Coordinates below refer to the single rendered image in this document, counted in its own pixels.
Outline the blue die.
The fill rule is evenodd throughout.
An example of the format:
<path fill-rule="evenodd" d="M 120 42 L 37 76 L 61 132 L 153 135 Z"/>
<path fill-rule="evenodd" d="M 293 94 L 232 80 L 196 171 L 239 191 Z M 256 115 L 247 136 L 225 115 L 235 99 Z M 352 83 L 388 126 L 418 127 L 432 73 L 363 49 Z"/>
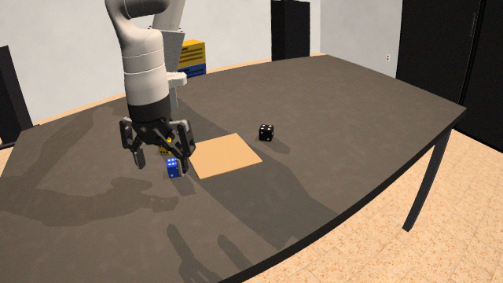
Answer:
<path fill-rule="evenodd" d="M 167 162 L 167 171 L 168 171 L 169 178 L 180 177 L 178 175 L 178 169 L 177 169 L 177 165 L 176 165 L 175 159 L 176 158 L 166 160 L 166 162 Z"/>

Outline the tan square mat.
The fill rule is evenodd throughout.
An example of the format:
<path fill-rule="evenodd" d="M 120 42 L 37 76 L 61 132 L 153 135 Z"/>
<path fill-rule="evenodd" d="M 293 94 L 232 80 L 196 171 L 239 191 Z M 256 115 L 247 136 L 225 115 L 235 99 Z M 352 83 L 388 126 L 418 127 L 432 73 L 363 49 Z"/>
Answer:
<path fill-rule="evenodd" d="M 263 163 L 237 133 L 195 144 L 188 158 L 200 180 Z"/>

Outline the yellow die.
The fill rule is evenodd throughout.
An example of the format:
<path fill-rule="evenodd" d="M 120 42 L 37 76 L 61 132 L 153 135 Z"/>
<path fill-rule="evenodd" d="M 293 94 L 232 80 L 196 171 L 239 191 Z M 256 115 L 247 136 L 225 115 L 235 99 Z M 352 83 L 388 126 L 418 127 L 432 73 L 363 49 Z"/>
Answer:
<path fill-rule="evenodd" d="M 168 138 L 167 139 L 169 142 L 171 142 L 171 139 Z M 159 146 L 158 146 L 159 147 Z M 171 152 L 170 151 L 167 151 L 163 146 L 160 146 L 159 147 L 159 151 L 160 151 L 160 154 L 165 154 L 165 155 L 170 155 Z"/>

